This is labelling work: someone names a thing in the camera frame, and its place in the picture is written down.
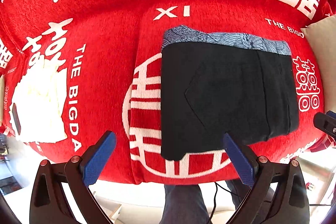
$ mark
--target cushion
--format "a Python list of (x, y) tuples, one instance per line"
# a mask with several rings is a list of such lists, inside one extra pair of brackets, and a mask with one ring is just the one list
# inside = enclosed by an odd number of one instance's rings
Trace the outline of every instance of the cushion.
[[(3, 122), (13, 134), (9, 106), (14, 89), (36, 58), (67, 68), (62, 121), (67, 138), (29, 145), (54, 162), (82, 155), (106, 130), (117, 146), (101, 179), (197, 184), (236, 178), (224, 150), (161, 155), (161, 46), (166, 30), (186, 25), (202, 32), (241, 32), (286, 41), (295, 79), (299, 128), (251, 145), (257, 155), (286, 162), (318, 140), (312, 121), (324, 110), (314, 53), (300, 28), (332, 14), (328, 0), (2, 0), (1, 60), (5, 76)], [(314, 87), (314, 94), (305, 87)]]
[(336, 112), (336, 16), (326, 17), (301, 29), (319, 64), (323, 81), (325, 112)]

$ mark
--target blue patterned fabric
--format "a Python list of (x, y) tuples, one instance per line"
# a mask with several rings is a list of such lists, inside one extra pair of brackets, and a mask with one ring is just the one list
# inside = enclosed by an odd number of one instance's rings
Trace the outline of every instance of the blue patterned fabric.
[(214, 32), (204, 33), (181, 25), (165, 32), (162, 50), (164, 47), (180, 42), (204, 42), (219, 45), (260, 50), (281, 55), (291, 55), (291, 50), (285, 41), (269, 40), (247, 33)]

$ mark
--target white cloth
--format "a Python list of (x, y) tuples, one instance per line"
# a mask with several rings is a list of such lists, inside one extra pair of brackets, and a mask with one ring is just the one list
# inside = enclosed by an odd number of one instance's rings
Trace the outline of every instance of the white cloth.
[[(56, 62), (40, 55), (17, 84), (9, 107), (17, 140), (56, 143), (67, 138), (61, 118), (67, 97), (67, 69), (57, 69)], [(21, 125), (20, 135), (13, 119), (13, 103)]]

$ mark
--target person's leg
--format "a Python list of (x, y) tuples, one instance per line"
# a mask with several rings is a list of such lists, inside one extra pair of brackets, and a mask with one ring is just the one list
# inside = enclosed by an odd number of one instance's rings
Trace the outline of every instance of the person's leg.
[(166, 203), (160, 224), (208, 222), (209, 214), (198, 185), (165, 185), (165, 192)]
[[(250, 187), (248, 187), (247, 185), (244, 185), (240, 179), (227, 180), (225, 182), (228, 188), (230, 189), (230, 191), (238, 195), (238, 196), (231, 195), (232, 201), (237, 209), (240, 203), (243, 201), (244, 197), (246, 196), (247, 192), (250, 190)], [(268, 189), (265, 200), (271, 201), (273, 196), (274, 196), (274, 191), (270, 187)], [(254, 219), (253, 224), (260, 224), (261, 222), (265, 220), (267, 213), (269, 211), (269, 207), (270, 207), (270, 203), (267, 203), (267, 202), (263, 203), (263, 205), (261, 206), (259, 210), (259, 213)]]

